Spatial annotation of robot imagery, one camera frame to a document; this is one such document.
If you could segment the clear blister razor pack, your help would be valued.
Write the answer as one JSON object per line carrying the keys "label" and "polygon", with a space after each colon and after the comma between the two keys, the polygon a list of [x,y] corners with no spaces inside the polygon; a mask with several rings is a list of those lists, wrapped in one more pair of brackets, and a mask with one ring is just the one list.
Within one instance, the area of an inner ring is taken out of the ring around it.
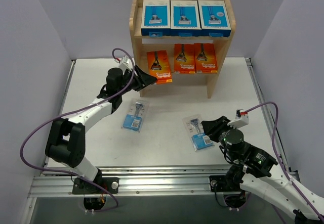
{"label": "clear blister razor pack", "polygon": [[196,152],[214,147],[214,142],[204,133],[199,114],[184,118],[183,124]]}
{"label": "clear blister razor pack", "polygon": [[121,127],[133,132],[140,132],[148,108],[148,101],[132,99]]}

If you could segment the orange Gillette Styler box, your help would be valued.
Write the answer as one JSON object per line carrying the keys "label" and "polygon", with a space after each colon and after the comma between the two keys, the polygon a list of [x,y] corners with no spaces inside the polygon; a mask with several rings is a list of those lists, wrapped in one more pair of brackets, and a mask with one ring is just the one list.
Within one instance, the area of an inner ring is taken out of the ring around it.
{"label": "orange Gillette Styler box", "polygon": [[151,51],[146,53],[149,75],[157,78],[155,84],[173,82],[167,51]]}

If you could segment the orange Gillette Fusion box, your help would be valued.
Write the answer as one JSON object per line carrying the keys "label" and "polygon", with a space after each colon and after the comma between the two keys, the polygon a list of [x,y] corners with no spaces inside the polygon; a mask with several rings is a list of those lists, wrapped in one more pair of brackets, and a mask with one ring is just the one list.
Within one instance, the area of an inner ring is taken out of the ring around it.
{"label": "orange Gillette Fusion box", "polygon": [[195,74],[194,56],[193,44],[175,44],[174,72],[177,74]]}
{"label": "orange Gillette Fusion box", "polygon": [[212,43],[195,43],[194,53],[196,73],[218,72],[215,49]]}

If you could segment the blue Harry's razor box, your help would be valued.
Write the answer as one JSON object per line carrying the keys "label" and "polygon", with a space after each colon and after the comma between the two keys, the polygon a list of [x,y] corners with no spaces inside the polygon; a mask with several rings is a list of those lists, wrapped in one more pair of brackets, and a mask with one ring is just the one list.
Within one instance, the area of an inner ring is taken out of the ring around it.
{"label": "blue Harry's razor box", "polygon": [[224,0],[198,0],[202,36],[229,37],[231,25]]}
{"label": "blue Harry's razor box", "polygon": [[162,37],[171,35],[170,0],[144,0],[141,35]]}
{"label": "blue Harry's razor box", "polygon": [[197,1],[171,0],[171,36],[201,36]]}

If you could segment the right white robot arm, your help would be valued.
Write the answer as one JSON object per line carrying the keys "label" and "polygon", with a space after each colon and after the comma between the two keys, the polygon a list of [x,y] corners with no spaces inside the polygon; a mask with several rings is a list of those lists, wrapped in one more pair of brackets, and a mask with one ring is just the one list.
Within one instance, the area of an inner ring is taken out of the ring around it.
{"label": "right white robot arm", "polygon": [[225,176],[227,188],[240,188],[259,196],[295,223],[323,222],[323,198],[285,172],[272,155],[244,140],[240,128],[249,124],[247,113],[234,120],[222,116],[201,124],[205,135],[220,143],[220,150],[231,165]]}

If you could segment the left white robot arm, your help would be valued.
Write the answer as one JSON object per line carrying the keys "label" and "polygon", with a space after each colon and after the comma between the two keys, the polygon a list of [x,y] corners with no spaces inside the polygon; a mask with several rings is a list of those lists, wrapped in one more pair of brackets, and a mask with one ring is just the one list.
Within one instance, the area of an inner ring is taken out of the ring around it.
{"label": "left white robot arm", "polygon": [[70,118],[53,121],[45,148],[45,155],[59,162],[77,174],[74,194],[101,194],[105,190],[118,192],[117,178],[105,179],[100,169],[86,157],[86,133],[106,116],[113,114],[122,103],[123,94],[140,91],[154,84],[156,77],[134,69],[112,68],[106,76],[106,84],[101,88],[90,107]]}

